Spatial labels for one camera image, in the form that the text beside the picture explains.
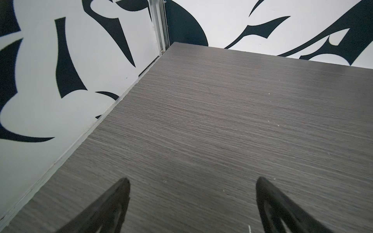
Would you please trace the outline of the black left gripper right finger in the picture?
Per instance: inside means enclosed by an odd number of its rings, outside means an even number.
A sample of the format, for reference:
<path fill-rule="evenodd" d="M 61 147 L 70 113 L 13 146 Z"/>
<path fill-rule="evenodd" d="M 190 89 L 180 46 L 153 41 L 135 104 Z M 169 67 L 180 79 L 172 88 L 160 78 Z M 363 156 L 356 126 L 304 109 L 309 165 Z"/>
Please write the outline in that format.
<path fill-rule="evenodd" d="M 266 233 L 331 233 L 332 231 L 302 209 L 268 179 L 259 177 L 256 202 Z"/>

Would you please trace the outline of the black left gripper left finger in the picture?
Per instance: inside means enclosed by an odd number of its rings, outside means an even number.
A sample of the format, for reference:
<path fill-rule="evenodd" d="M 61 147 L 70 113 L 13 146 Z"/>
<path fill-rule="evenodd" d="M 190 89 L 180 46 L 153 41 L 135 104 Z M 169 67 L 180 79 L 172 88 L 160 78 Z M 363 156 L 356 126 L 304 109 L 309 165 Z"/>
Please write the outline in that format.
<path fill-rule="evenodd" d="M 125 220 L 131 184 L 119 179 L 104 194 L 62 226 L 58 233 L 119 233 Z"/>

